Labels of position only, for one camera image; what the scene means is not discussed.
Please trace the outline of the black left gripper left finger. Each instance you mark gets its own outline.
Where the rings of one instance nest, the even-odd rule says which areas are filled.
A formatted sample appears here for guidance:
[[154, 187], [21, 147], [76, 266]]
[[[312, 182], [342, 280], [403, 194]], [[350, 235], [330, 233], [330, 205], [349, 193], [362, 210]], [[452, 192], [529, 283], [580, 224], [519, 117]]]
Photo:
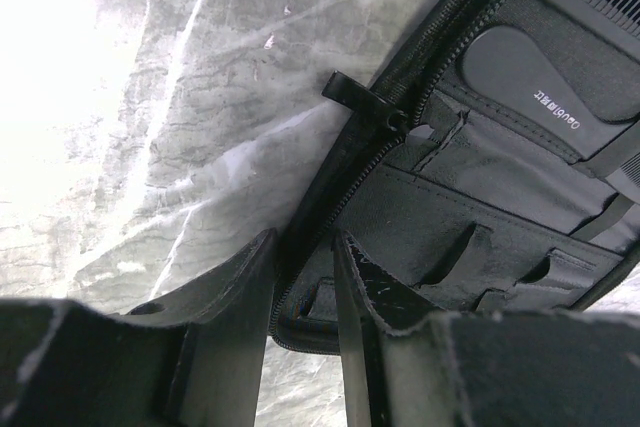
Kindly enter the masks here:
[[277, 234], [126, 314], [74, 300], [1, 302], [5, 426], [251, 426]]

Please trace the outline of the black handled razor comb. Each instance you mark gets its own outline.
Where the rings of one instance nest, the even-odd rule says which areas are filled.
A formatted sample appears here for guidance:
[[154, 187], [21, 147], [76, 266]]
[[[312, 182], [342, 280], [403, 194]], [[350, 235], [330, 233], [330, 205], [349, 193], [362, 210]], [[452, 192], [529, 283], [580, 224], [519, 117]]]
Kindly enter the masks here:
[[533, 122], [584, 159], [632, 126], [591, 113], [536, 42], [514, 27], [480, 34], [462, 55], [460, 71], [474, 92]]

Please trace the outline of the black zipper tool case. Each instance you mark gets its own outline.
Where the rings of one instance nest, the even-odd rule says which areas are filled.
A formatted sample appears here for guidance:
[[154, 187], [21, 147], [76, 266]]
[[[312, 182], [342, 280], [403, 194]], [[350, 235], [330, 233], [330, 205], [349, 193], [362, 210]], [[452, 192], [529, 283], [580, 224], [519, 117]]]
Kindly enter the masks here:
[[[599, 119], [632, 126], [588, 159], [461, 76], [484, 31], [528, 34]], [[639, 260], [639, 36], [549, 0], [437, 0], [351, 111], [282, 239], [269, 330], [338, 352], [340, 232], [446, 310], [581, 309]]]

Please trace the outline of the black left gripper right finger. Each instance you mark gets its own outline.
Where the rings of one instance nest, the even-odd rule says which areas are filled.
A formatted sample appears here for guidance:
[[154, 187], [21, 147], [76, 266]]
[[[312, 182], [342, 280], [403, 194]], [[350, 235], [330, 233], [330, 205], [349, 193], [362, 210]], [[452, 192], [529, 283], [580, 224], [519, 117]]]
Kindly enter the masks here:
[[635, 426], [639, 319], [443, 311], [333, 242], [351, 426]]

